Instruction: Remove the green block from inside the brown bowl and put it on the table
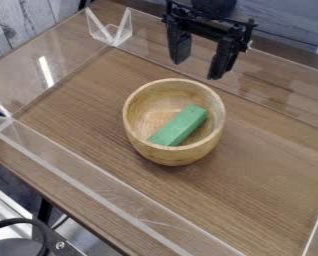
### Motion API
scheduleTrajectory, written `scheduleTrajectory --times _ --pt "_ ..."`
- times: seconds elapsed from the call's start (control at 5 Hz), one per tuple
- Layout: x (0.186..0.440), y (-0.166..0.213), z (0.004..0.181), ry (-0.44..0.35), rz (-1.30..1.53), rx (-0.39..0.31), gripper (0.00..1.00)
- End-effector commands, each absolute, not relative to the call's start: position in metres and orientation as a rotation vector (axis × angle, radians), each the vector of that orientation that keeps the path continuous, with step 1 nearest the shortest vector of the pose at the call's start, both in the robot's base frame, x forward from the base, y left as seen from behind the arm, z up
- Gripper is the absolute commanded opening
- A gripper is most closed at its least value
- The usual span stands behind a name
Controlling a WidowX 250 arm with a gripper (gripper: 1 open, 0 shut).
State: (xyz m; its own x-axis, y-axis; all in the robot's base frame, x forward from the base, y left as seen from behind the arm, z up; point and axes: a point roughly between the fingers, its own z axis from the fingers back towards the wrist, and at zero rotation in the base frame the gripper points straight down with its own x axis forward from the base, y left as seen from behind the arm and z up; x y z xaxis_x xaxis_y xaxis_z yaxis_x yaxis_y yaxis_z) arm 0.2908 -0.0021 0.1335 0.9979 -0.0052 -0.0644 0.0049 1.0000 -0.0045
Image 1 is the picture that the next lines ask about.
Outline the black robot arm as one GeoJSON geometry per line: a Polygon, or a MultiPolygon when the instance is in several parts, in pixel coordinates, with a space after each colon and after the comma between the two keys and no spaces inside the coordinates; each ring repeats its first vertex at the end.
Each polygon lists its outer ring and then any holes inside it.
{"type": "Polygon", "coordinates": [[[168,53],[179,65],[191,55],[192,36],[216,43],[207,79],[218,80],[235,64],[240,52],[252,42],[254,18],[242,18],[234,11],[238,0],[166,0],[166,24],[168,53]]]}

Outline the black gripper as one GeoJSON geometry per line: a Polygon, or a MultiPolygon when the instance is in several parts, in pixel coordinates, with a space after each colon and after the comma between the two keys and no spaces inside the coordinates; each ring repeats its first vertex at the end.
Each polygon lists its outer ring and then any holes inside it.
{"type": "Polygon", "coordinates": [[[191,35],[218,42],[207,78],[218,80],[232,69],[239,51],[251,44],[255,19],[236,8],[238,0],[166,0],[163,23],[168,52],[179,65],[191,54],[191,35]]]}

